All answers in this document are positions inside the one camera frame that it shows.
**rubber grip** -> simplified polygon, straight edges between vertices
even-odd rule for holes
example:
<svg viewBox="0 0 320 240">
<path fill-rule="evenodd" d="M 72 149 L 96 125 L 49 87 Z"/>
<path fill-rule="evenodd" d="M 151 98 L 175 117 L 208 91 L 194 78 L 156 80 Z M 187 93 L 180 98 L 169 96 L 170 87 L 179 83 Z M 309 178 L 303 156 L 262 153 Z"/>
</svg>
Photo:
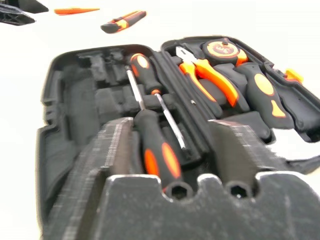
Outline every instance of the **rubber grip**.
<svg viewBox="0 0 320 240">
<path fill-rule="evenodd" d="M 293 129 L 291 115 L 283 107 L 275 87 L 255 62 L 243 63 L 234 69 L 246 76 L 246 97 L 250 106 L 258 111 L 269 128 Z"/>
<path fill-rule="evenodd" d="M 142 110 L 135 116 L 134 124 L 141 135 L 147 173 L 157 175 L 162 188 L 174 181 L 182 181 L 179 161 L 161 132 L 157 113 Z"/>
<path fill-rule="evenodd" d="M 124 28 L 122 28 L 123 26 L 121 26 L 121 24 L 125 24 L 126 21 L 121 21 L 120 24 L 115 23 L 115 22 L 108 22 L 106 24 L 103 24 L 100 26 L 100 28 L 107 34 L 114 34 L 116 32 L 119 32 L 121 30 L 123 30 Z"/>
<path fill-rule="evenodd" d="M 196 66 L 197 75 L 202 79 L 210 80 L 213 84 L 218 86 L 233 108 L 238 110 L 240 113 L 250 111 L 250 107 L 239 89 L 224 75 L 211 67 L 208 60 L 198 59 Z"/>
<path fill-rule="evenodd" d="M 128 23 L 128 27 L 143 19 L 147 15 L 146 11 L 136 11 L 133 14 L 124 17 L 123 19 Z"/>
<path fill-rule="evenodd" d="M 145 55 L 141 53 L 132 55 L 130 65 L 136 80 L 144 85 L 146 94 L 161 94 L 162 85 L 158 82 L 152 65 Z"/>
</svg>

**black plastic case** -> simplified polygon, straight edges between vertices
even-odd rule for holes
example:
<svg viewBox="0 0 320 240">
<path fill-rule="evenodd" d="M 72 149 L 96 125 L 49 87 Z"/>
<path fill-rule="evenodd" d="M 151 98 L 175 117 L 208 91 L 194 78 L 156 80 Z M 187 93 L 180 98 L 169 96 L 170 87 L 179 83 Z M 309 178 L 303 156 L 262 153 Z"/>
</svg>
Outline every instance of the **black plastic case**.
<svg viewBox="0 0 320 240">
<path fill-rule="evenodd" d="M 42 97 L 47 126 L 38 130 L 38 215 L 43 239 L 317 238 L 319 196 L 302 175 L 292 171 L 308 173 L 320 159 L 288 163 L 276 157 L 263 143 L 272 140 L 270 130 L 230 122 L 236 119 L 222 103 L 223 97 L 223 119 L 215 120 L 178 68 L 176 46 L 187 44 L 196 57 L 203 58 L 197 46 L 220 38 L 228 38 L 250 62 L 259 64 L 285 108 L 296 113 L 295 129 L 301 136 L 310 142 L 319 140 L 320 100 L 301 84 L 286 81 L 283 73 L 272 69 L 272 62 L 235 38 L 172 40 L 162 45 L 161 52 L 133 44 L 64 53 L 48 71 Z M 162 97 L 184 135 L 188 156 L 181 152 L 157 98 L 146 95 L 139 84 L 147 109 L 158 113 L 184 180 L 194 191 L 191 198 L 170 200 L 158 178 L 140 175 L 145 173 L 140 137 L 130 118 L 140 109 L 124 69 L 126 56 L 134 53 L 151 60 L 164 86 Z M 123 130 L 130 138 L 124 137 L 129 140 L 121 142 L 118 153 L 126 153 L 127 146 L 132 154 L 120 154 L 118 163 L 107 163 L 104 159 L 112 143 L 97 147 L 99 131 L 102 127 L 114 133 L 119 119 L 133 131 Z"/>
</svg>

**orange utility knife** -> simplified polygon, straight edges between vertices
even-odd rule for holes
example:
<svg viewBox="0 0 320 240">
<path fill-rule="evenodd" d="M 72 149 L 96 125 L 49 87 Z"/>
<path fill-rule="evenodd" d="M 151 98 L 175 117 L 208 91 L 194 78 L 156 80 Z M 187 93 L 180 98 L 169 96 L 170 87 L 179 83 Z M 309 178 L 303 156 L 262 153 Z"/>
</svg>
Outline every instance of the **orange utility knife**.
<svg viewBox="0 0 320 240">
<path fill-rule="evenodd" d="M 147 15 L 146 11 L 134 11 L 124 16 L 115 18 L 107 24 L 101 25 L 101 29 L 107 34 L 114 34 L 127 29 Z"/>
<path fill-rule="evenodd" d="M 185 75 L 188 75 L 192 82 L 203 92 L 203 94 L 212 101 L 212 104 L 217 105 L 218 103 L 214 100 L 207 90 L 200 84 L 197 79 L 199 76 L 202 79 L 208 79 L 213 84 L 215 84 L 226 96 L 226 99 L 230 105 L 237 109 L 240 113 L 246 113 L 250 111 L 250 107 L 241 94 L 239 89 L 224 75 L 216 71 L 209 63 L 207 59 L 197 59 L 195 56 L 184 49 L 181 46 L 175 48 L 176 55 L 183 60 L 179 68 Z"/>
</svg>

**white surface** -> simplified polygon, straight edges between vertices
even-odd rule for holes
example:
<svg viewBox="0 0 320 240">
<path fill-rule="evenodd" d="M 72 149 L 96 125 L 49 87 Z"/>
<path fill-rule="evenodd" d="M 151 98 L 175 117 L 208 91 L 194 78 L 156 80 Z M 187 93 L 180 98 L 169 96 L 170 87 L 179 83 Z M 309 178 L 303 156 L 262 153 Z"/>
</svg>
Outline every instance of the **white surface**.
<svg viewBox="0 0 320 240">
<path fill-rule="evenodd" d="M 64 52 L 122 44 L 158 50 L 172 39 L 201 35 L 238 38 L 281 70 L 293 68 L 320 96 L 319 8 L 312 1 L 42 1 L 57 7 L 100 7 L 100 11 L 57 16 L 34 15 L 36 23 L 0 23 L 0 239 L 39 237 L 35 202 L 36 130 L 43 126 L 40 103 L 50 62 Z M 100 25 L 134 10 L 147 17 L 117 34 Z M 319 174 L 309 177 L 320 190 Z"/>
</svg>

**orange grip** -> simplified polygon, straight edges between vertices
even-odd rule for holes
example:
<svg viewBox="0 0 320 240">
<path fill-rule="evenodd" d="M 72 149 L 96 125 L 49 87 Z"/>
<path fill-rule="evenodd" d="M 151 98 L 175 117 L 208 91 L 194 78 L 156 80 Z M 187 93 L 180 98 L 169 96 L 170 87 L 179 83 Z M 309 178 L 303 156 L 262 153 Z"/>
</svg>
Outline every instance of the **orange grip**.
<svg viewBox="0 0 320 240">
<path fill-rule="evenodd" d="M 237 58 L 238 59 L 237 59 L 236 64 L 235 64 L 236 67 L 239 66 L 240 64 L 248 62 L 248 57 L 247 57 L 246 53 L 242 49 L 240 49 Z"/>
<path fill-rule="evenodd" d="M 126 20 L 123 20 L 123 19 L 121 19 L 120 21 L 117 21 L 115 24 L 117 24 L 120 27 L 117 32 L 120 32 L 129 27 L 129 24 L 126 22 Z"/>
<path fill-rule="evenodd" d="M 272 86 L 271 82 L 266 78 L 266 76 L 262 75 L 261 73 L 257 73 L 254 76 L 254 81 L 256 86 L 268 96 L 273 96 L 275 94 L 274 87 Z"/>
<path fill-rule="evenodd" d="M 181 177 L 179 161 L 170 145 L 166 142 L 162 144 L 162 155 L 172 176 L 176 179 Z"/>
<path fill-rule="evenodd" d="M 280 109 L 275 100 L 271 100 L 272 115 L 276 118 L 286 118 L 286 114 Z"/>
<path fill-rule="evenodd" d="M 184 62 L 180 64 L 179 68 L 184 74 L 189 74 L 193 83 L 201 90 L 201 92 L 212 102 L 216 102 L 216 99 L 201 85 L 196 76 L 196 66 L 193 63 Z"/>
<path fill-rule="evenodd" d="M 206 59 L 198 59 L 195 62 L 197 68 L 196 73 L 202 79 L 208 79 L 212 83 L 218 86 L 218 88 L 224 93 L 226 99 L 232 107 L 237 104 L 239 99 L 239 94 L 235 87 L 230 83 L 228 79 L 225 78 L 221 73 L 213 69 Z"/>
<path fill-rule="evenodd" d="M 170 145 L 164 142 L 161 146 L 162 157 L 164 159 L 166 168 L 170 171 L 171 175 L 177 179 L 181 177 L 181 169 L 179 161 L 170 147 Z M 155 154 L 151 149 L 146 149 L 144 152 L 144 164 L 145 169 L 148 174 L 157 175 L 161 177 L 160 170 L 161 166 L 158 166 L 158 163 L 161 163 L 159 159 L 156 158 Z"/>
</svg>

